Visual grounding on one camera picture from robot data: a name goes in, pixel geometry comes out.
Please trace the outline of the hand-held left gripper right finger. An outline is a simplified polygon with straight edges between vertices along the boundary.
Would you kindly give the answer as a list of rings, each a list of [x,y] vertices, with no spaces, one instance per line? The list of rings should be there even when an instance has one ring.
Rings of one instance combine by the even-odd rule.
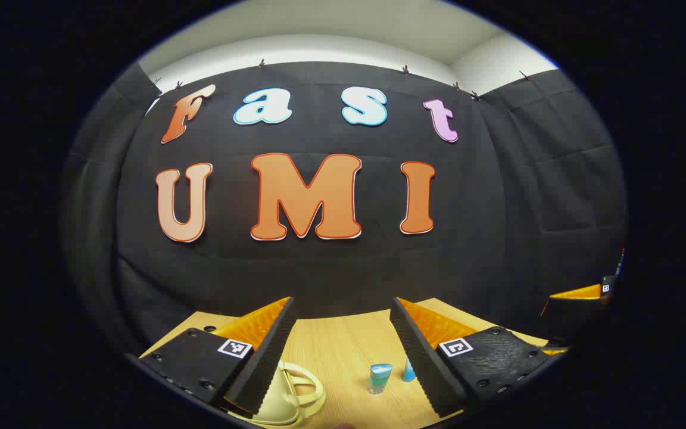
[[[389,320],[440,417],[506,401],[558,361],[508,329],[469,328],[400,297],[392,299]]]

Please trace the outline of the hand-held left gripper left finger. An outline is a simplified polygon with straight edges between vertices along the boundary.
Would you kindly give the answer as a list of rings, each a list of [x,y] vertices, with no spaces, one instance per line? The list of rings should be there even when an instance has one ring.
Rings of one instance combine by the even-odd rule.
[[[256,415],[297,321],[295,301],[282,298],[214,331],[186,328],[141,363],[201,403]]]

